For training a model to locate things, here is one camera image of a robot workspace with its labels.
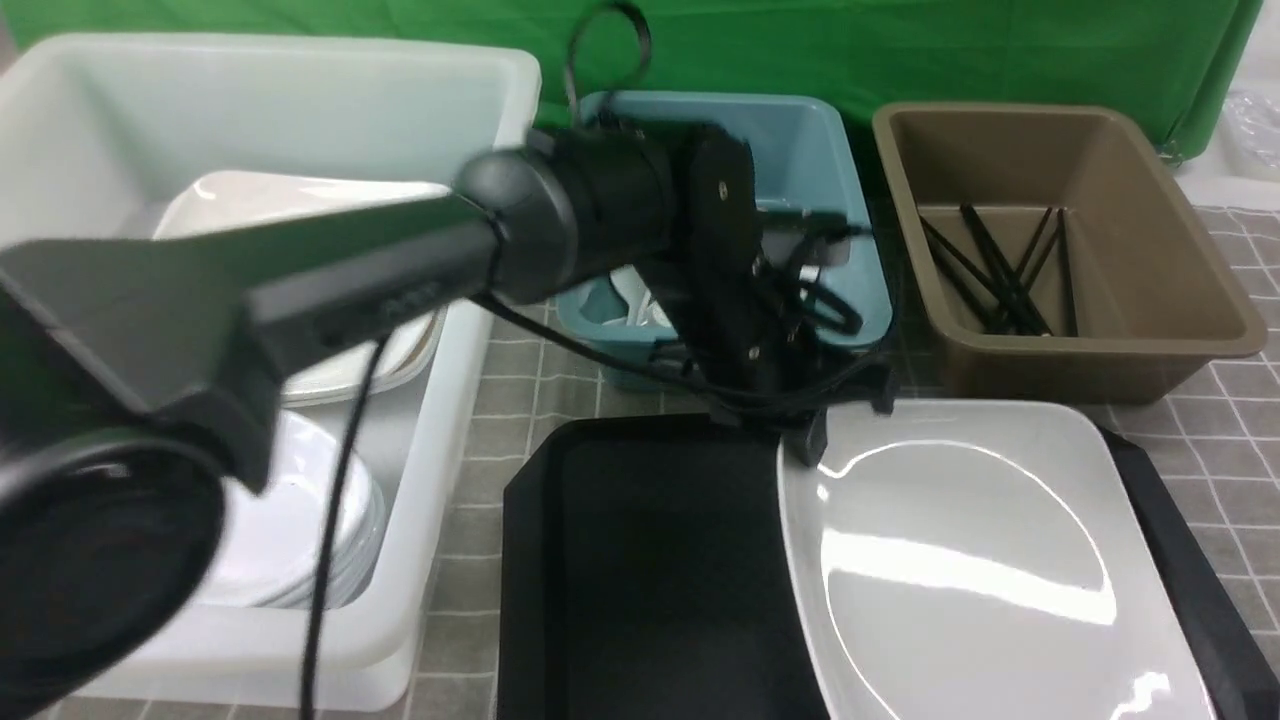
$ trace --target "chopsticks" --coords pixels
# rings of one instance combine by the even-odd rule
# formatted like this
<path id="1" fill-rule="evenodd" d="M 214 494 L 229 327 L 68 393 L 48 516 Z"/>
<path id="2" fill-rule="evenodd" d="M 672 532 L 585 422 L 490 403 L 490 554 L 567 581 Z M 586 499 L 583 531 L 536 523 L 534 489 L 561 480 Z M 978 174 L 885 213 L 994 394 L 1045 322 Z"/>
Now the chopsticks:
<path id="1" fill-rule="evenodd" d="M 1044 316 L 1030 297 L 1030 291 L 1036 286 L 1036 281 L 1044 269 L 1050 255 L 1056 249 L 1062 275 L 1062 306 L 1065 310 L 1065 329 L 1061 334 L 1078 337 L 1079 318 L 1075 307 L 1075 291 L 1071 283 L 1071 261 L 1066 242 L 1065 210 L 1062 208 L 1057 209 L 1056 227 L 1048 233 L 1048 241 L 1042 243 L 1041 241 L 1046 236 L 1044 231 L 1048 227 L 1050 219 L 1055 215 L 1053 208 L 1044 210 L 1039 223 L 1036 225 L 1036 232 L 1018 260 L 1016 269 L 1009 264 L 1009 259 L 1005 258 L 1005 254 L 1000 250 L 991 231 L 983 223 L 982 217 L 978 215 L 973 205 L 961 205 L 960 215 L 969 229 L 974 246 L 978 249 L 986 270 L 965 258 L 932 223 L 920 218 L 920 224 L 924 227 L 929 242 L 929 252 L 938 272 L 956 290 L 961 302 L 978 318 L 983 331 L 992 334 L 1006 334 L 1012 329 L 1016 334 L 1041 337 L 1059 334 L 1050 328 L 1048 322 L 1044 320 Z M 978 299 L 969 283 L 960 275 L 956 265 L 996 300 L 995 309 L 988 309 Z"/>

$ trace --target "white utensil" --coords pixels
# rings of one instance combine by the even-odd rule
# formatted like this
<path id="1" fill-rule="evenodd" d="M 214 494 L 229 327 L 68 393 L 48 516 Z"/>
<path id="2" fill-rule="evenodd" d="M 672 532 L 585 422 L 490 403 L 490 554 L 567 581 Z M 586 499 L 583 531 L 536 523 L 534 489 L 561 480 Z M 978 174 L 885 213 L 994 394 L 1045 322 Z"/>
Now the white utensil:
<path id="1" fill-rule="evenodd" d="M 640 324 L 640 311 L 644 310 L 645 293 L 649 292 L 640 279 L 640 273 L 631 265 L 618 268 L 609 273 L 609 283 L 618 297 L 627 304 L 627 324 Z"/>
<path id="2" fill-rule="evenodd" d="M 659 325 L 663 328 L 671 327 L 671 320 L 667 319 L 667 314 L 658 305 L 658 301 L 653 299 L 653 293 L 648 290 L 644 291 L 644 301 L 640 304 L 640 319 L 636 323 L 639 325 Z"/>
<path id="3" fill-rule="evenodd" d="M 800 268 L 800 279 L 803 281 L 818 282 L 819 275 L 822 275 L 822 268 L 819 268 L 818 265 L 805 265 Z M 801 290 L 800 300 L 805 300 L 808 297 L 809 297 L 809 291 Z"/>

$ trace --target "gray checkered tablecloth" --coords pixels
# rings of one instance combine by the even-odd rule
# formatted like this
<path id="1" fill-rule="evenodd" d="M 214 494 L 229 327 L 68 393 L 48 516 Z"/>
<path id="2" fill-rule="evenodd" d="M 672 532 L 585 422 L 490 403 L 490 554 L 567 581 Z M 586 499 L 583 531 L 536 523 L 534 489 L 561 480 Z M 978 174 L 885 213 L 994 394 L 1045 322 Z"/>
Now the gray checkered tablecloth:
<path id="1" fill-rule="evenodd" d="M 1202 209 L 1271 331 L 1257 357 L 1220 361 L 1149 407 L 1082 407 L 1149 454 L 1272 667 L 1280 669 L 1280 217 Z M 526 313 L 552 325 L 548 307 Z M 941 395 L 914 292 L 902 297 L 896 363 L 909 397 Z M 483 720 L 498 657 L 502 489 L 534 448 L 577 418 L 696 411 L 685 395 L 628 395 L 596 365 L 497 323 L 462 477 L 445 520 L 417 675 L 396 706 L 324 720 Z M 287 720 L 293 710 L 68 700 L 46 720 Z"/>

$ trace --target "green cloth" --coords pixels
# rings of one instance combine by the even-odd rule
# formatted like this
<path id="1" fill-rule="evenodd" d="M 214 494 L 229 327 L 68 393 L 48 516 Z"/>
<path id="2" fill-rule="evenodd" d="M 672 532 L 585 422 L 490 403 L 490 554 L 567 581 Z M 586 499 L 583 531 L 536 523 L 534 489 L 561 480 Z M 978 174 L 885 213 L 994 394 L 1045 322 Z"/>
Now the green cloth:
<path id="1" fill-rule="evenodd" d="M 544 122 L 562 122 L 566 117 L 561 74 L 564 46 L 575 20 L 593 4 L 0 1 L 20 46 L 70 31 L 216 31 L 521 47 L 543 65 Z M 877 108 L 893 100 L 1105 105 L 1129 114 L 1153 142 L 1174 140 L 1184 152 L 1194 154 L 1208 140 L 1225 92 L 1221 78 L 1234 72 L 1260 3 L 640 0 L 655 42 L 653 69 L 644 85 L 812 95 L 858 122 L 869 120 Z M 603 88 L 628 70 L 635 44 L 627 33 L 621 18 L 602 20 L 599 31 L 593 31 L 584 46 L 584 94 Z M 1183 128 L 1194 137 L 1179 135 Z"/>

